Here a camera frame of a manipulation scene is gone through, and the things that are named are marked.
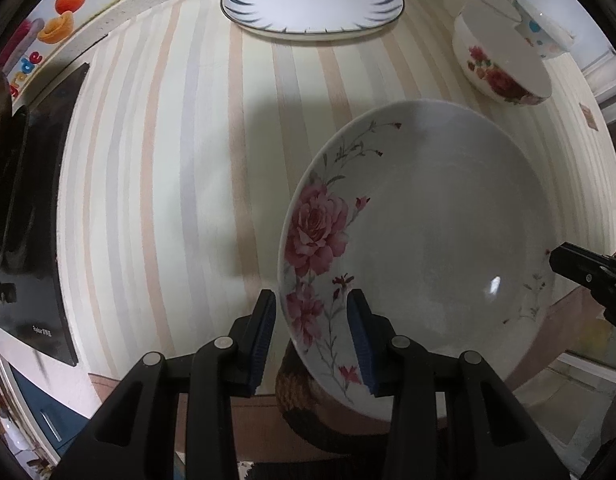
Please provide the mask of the white bowl red roses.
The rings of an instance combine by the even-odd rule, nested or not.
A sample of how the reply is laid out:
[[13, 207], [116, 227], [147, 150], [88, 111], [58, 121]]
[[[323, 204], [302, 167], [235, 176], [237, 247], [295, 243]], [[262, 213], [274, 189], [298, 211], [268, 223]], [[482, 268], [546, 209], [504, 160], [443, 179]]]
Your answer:
[[452, 48], [468, 81], [488, 98], [538, 105], [552, 96], [549, 73], [512, 23], [481, 6], [464, 6], [453, 23]]

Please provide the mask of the white plate pink roses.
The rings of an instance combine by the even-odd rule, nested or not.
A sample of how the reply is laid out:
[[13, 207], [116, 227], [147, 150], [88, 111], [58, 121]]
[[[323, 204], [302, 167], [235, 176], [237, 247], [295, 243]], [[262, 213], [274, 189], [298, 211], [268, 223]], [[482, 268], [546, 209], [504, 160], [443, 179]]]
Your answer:
[[546, 193], [505, 132], [451, 102], [396, 102], [346, 125], [302, 177], [280, 241], [281, 308], [319, 386], [385, 420], [392, 400], [362, 374], [348, 294], [426, 350], [474, 350], [508, 377], [551, 303], [556, 244]]

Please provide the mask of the white plate blue leaves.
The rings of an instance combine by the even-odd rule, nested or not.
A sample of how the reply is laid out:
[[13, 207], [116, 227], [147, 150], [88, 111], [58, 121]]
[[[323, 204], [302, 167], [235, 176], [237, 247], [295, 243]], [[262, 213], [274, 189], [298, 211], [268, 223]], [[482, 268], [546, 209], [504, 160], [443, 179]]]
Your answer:
[[372, 34], [398, 20], [404, 0], [220, 0], [220, 8], [255, 34], [319, 41]]

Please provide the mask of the white bowl blue dots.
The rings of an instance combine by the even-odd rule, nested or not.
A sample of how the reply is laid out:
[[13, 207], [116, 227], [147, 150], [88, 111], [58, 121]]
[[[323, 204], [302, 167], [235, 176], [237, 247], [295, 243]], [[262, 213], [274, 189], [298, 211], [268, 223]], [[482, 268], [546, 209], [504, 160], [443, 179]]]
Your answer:
[[513, 5], [522, 18], [515, 30], [536, 50], [540, 58], [550, 60], [570, 52], [575, 38], [561, 25], [527, 0], [513, 0]]

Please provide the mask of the black induction cooktop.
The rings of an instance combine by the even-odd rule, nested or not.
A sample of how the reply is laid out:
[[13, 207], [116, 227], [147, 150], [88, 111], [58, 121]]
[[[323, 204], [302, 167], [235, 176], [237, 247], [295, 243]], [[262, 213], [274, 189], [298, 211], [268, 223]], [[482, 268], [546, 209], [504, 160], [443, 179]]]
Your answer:
[[78, 363], [58, 278], [58, 184], [68, 127], [89, 70], [81, 64], [0, 132], [0, 328]]

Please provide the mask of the blue cabinet door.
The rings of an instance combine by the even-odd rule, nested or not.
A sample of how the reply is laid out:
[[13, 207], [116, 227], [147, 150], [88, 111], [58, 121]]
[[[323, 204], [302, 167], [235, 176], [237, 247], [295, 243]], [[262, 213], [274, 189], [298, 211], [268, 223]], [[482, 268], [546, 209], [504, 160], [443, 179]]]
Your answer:
[[87, 426], [88, 419], [49, 396], [16, 368], [10, 369], [36, 423], [54, 451], [63, 456]]

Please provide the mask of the fruit alphabet wall poster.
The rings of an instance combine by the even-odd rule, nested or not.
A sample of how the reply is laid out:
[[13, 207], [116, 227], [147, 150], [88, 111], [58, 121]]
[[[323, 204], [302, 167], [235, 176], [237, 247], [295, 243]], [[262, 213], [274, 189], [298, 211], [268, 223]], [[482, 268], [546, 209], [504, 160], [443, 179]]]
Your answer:
[[73, 35], [75, 14], [86, 0], [54, 0], [54, 14], [44, 18], [26, 18], [0, 52], [0, 70], [8, 77], [12, 100], [44, 62], [42, 46], [55, 47]]

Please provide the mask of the calico cat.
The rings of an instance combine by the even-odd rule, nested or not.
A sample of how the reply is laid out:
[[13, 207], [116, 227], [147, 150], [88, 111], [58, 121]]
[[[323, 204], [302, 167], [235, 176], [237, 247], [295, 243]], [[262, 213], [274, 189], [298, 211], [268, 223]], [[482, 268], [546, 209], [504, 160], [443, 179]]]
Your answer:
[[361, 455], [386, 451], [390, 443], [389, 423], [360, 415], [330, 396], [291, 342], [276, 374], [276, 403], [294, 434], [322, 452]]

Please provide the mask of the striped table cloth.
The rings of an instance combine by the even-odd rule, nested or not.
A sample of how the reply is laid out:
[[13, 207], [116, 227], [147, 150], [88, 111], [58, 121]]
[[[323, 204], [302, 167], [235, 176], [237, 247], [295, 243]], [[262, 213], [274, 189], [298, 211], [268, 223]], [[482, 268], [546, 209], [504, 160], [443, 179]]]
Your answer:
[[[171, 0], [94, 51], [70, 122], [58, 193], [64, 307], [89, 373], [118, 380], [149, 351], [182, 356], [227, 333], [278, 284], [288, 205], [317, 152], [369, 110], [441, 99], [495, 122], [547, 194], [558, 243], [616, 250], [616, 153], [573, 58], [553, 93], [499, 104], [454, 58], [442, 0], [406, 0], [397, 24], [356, 44], [290, 46], [243, 32], [219, 0]], [[554, 278], [526, 382], [592, 307], [567, 312]]]

